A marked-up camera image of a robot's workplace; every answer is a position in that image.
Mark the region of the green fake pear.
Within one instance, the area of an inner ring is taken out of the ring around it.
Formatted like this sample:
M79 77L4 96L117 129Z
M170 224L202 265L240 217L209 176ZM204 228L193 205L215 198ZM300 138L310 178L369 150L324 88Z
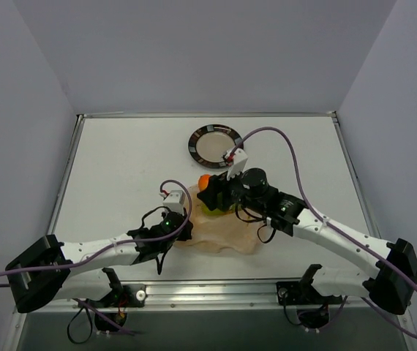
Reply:
M205 204L202 204L200 208L201 208L201 211L207 216L225 216L225 215L232 214L234 212L233 205L229 207L229 209L226 211L219 210L218 208L212 211Z

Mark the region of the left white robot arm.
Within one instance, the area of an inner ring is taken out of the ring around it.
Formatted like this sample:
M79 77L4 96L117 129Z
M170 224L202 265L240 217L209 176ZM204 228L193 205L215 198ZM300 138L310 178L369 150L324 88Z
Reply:
M35 241L6 270L20 313L41 309L51 301L83 298L115 306L122 297L114 266L131 266L162 257L175 241L192 237L186 211L166 210L162 221L109 239L62 242L55 235Z

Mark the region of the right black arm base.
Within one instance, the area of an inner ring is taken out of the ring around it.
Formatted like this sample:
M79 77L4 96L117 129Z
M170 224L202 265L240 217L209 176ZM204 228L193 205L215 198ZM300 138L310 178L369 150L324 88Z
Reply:
M320 333L328 328L347 302L347 297L322 296L312 286L322 267L312 264L299 280L276 283L277 301L286 320L294 327L302 327L306 333Z

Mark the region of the translucent orange plastic bag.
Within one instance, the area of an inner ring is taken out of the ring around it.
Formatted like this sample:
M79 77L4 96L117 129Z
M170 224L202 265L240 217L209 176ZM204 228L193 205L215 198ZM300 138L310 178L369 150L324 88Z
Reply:
M224 249L232 249L240 254L253 254L260 244L256 223L240 221L233 211L228 214L207 214L202 202L197 198L198 186L189 189L192 200L190 221L193 224L191 236L187 241L175 242L179 249L194 248L200 252L218 254Z

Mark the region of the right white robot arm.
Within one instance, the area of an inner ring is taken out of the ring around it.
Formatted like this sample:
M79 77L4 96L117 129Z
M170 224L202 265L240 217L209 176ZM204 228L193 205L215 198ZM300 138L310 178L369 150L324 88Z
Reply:
M251 211L274 231L312 242L353 264L348 270L311 264L299 284L306 301L355 296L395 315L409 307L417 285L417 256L410 242L374 238L334 221L271 186L260 168L232 178L227 173L203 175L198 188L198 199L210 211Z

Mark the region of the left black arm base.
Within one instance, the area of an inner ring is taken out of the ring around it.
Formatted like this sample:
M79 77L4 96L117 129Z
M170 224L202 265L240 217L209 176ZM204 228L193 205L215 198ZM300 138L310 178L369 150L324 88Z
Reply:
M79 298L78 304L88 314L93 313L92 325L98 333L137 334L124 325L129 309L145 306L146 286L141 283L123 284L112 268L102 268L97 273L99 283L103 285L94 285L99 291L94 292L94 295L88 294L86 298Z

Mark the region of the orange green fake mango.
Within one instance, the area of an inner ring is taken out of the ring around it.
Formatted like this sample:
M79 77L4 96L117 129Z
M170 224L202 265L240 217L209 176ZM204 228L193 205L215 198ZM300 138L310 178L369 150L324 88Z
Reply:
M198 188L199 188L199 191L200 192L204 191L207 188L207 186L209 185L210 177L211 177L211 175L205 174L205 175L202 175L199 178L199 180L198 180Z

